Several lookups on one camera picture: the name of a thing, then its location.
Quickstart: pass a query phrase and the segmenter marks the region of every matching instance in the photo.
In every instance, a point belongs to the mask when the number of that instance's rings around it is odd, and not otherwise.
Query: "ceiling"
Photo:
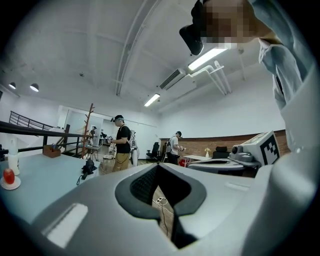
[[[43,1],[8,42],[0,83],[15,82],[18,94],[60,102],[78,92],[100,104],[107,104],[108,95],[143,107],[160,93],[160,102],[150,106],[160,109],[172,99],[157,86],[177,68],[190,72],[188,64],[197,58],[179,35],[180,28],[192,23],[195,1]],[[214,46],[207,44],[204,50]],[[245,67],[258,61],[259,49],[256,40],[244,45]],[[214,60],[226,75],[241,69],[237,50],[226,50],[206,65],[214,67]],[[32,83],[39,84],[38,93],[30,90]]]

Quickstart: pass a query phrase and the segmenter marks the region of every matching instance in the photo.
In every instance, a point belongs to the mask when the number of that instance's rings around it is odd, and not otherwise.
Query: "white robot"
[[[131,148],[131,155],[130,155],[130,161],[133,166],[138,166],[138,152],[139,148],[137,146],[137,140],[136,140],[136,132],[134,130],[131,131],[131,138],[129,140],[130,148]]]

